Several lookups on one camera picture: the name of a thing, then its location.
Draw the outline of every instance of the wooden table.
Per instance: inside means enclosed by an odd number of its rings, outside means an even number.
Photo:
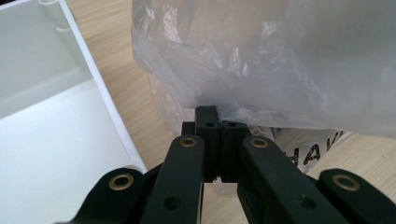
[[[147,167],[161,163],[173,139],[156,108],[146,73],[134,62],[132,1],[67,0],[108,90]],[[396,202],[396,139],[353,135],[322,157],[309,173],[343,168]],[[205,186],[203,223],[247,223],[235,194]]]

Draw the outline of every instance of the plastic packaging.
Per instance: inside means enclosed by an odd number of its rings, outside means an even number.
[[[396,2],[134,0],[134,59],[182,107],[396,134]]]

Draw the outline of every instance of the translucent plastic bag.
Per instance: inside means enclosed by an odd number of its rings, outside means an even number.
[[[396,134],[396,1],[134,0],[134,59],[185,108]]]

